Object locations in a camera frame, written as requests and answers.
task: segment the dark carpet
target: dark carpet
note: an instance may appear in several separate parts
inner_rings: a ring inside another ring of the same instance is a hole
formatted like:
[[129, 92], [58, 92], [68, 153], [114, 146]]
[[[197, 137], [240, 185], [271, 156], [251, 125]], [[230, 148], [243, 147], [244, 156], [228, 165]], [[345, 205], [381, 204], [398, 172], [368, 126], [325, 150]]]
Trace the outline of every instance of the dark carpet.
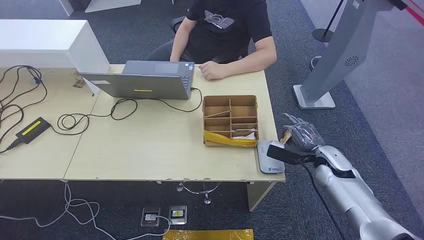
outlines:
[[[7, 7], [15, 1], [5, 2]], [[76, 12], [71, 18], [87, 19], [110, 63], [123, 64], [126, 60], [143, 59], [173, 37], [169, 21], [184, 15], [188, 2], [177, 0], [175, 6], [169, 2], [143, 0], [140, 6], [89, 14]], [[344, 149], [387, 212], [411, 232], [424, 237], [424, 226], [416, 209], [346, 84], [342, 82], [331, 91], [337, 105], [335, 109], [300, 110], [297, 107], [292, 85], [303, 82], [309, 73], [309, 60], [324, 50], [324, 45], [311, 36], [314, 28], [302, 4], [297, 0], [268, 0], [268, 12], [278, 61], [265, 72], [278, 133], [289, 123], [282, 113], [314, 123], [327, 143]], [[0, 18], [16, 18], [13, 15], [13, 12], [2, 12]], [[39, 16], [42, 14], [29, 12], [27, 18], [41, 18]], [[143, 207], [158, 206], [165, 213], [169, 205], [180, 204], [188, 205], [188, 224], [173, 229], [252, 228], [256, 240], [340, 239], [306, 171], [298, 166], [286, 166], [286, 177], [287, 182], [277, 184], [254, 212], [248, 212], [245, 183], [222, 184], [211, 194], [210, 205], [205, 205], [201, 196], [176, 192], [173, 182], [71, 182], [70, 187], [74, 198], [100, 203], [98, 226], [119, 240], [161, 232], [166, 227], [162, 222], [159, 228], [141, 228]], [[189, 184], [202, 190], [199, 183]], [[41, 223], [47, 223], [63, 211], [63, 187], [59, 181], [5, 181], [0, 184], [0, 214], [36, 216]], [[356, 239], [347, 222], [331, 209], [346, 239]], [[81, 218], [89, 217], [87, 208], [75, 212]], [[0, 220], [0, 240], [40, 239], [108, 238], [91, 224], [78, 225], [68, 215], [43, 229], [31, 221]]]

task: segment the speaker grille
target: speaker grille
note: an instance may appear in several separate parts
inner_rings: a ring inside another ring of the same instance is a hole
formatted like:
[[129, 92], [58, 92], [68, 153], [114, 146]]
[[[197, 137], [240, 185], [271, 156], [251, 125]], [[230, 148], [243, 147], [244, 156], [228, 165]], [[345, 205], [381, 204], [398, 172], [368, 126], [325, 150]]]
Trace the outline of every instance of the speaker grille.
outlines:
[[352, 67], [353, 65], [357, 64], [358, 61], [359, 61], [358, 56], [351, 56], [348, 59], [346, 59], [346, 61], [344, 62], [344, 65], [346, 67]]

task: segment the wooden desk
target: wooden desk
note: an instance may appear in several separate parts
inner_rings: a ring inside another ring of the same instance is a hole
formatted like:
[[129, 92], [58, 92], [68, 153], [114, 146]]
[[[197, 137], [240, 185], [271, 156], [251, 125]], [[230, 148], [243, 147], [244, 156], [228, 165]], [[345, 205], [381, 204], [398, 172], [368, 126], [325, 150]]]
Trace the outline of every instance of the wooden desk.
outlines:
[[[121, 73], [124, 65], [111, 65], [110, 73]], [[263, 71], [206, 81], [195, 68], [193, 87], [203, 96], [256, 95], [262, 140], [277, 140], [273, 111]], [[200, 95], [192, 91], [190, 100], [168, 100], [180, 109], [193, 109]], [[117, 101], [101, 92], [93, 114], [105, 115]], [[131, 102], [116, 108], [116, 115], [132, 111]], [[66, 172], [67, 180], [112, 181], [213, 181], [256, 182], [248, 184], [250, 210], [256, 207], [284, 174], [263, 174], [256, 150], [243, 147], [203, 145], [202, 110], [176, 111], [158, 101], [140, 100], [137, 111], [115, 121], [92, 118]]]
[[[0, 69], [0, 77], [5, 72]], [[24, 119], [3, 140], [0, 149], [4, 150], [12, 143], [15, 134], [29, 125], [38, 117], [43, 117], [50, 124], [56, 125], [58, 117], [67, 113], [90, 113], [93, 109], [96, 97], [88, 86], [83, 88], [73, 87], [76, 76], [72, 75], [74, 69], [55, 68], [42, 69], [43, 81], [47, 87], [47, 98], [39, 104], [30, 106], [24, 110]], [[27, 70], [21, 69], [19, 84], [15, 94], [8, 98], [12, 99], [17, 94], [33, 88], [30, 83], [32, 76]], [[16, 82], [16, 70], [7, 73], [6, 78], [0, 83], [0, 99], [7, 96]], [[25, 106], [41, 100], [45, 94], [40, 85], [36, 90], [17, 98], [14, 103]], [[13, 113], [17, 108], [9, 108], [4, 116]], [[9, 117], [1, 124], [0, 135], [21, 118], [20, 113]], [[51, 129], [46, 130], [30, 144], [20, 146], [0, 155], [0, 179], [63, 179], [72, 156], [81, 136], [61, 136]]]

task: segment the laptop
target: laptop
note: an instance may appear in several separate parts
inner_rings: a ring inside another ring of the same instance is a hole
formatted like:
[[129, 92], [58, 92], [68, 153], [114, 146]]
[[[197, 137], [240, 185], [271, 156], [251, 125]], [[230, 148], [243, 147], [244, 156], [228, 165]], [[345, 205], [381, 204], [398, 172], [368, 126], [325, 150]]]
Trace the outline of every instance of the laptop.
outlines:
[[193, 74], [193, 62], [132, 60], [121, 74], [80, 73], [114, 98], [180, 100], [190, 98]]

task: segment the black t-shirt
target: black t-shirt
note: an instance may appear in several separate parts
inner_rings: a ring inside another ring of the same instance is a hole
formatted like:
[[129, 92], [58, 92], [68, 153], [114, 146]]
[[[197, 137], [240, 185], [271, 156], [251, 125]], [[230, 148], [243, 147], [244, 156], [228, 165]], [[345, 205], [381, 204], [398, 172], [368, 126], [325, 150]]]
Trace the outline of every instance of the black t-shirt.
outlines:
[[272, 36], [265, 0], [194, 0], [186, 17], [197, 21], [186, 47], [196, 63]]

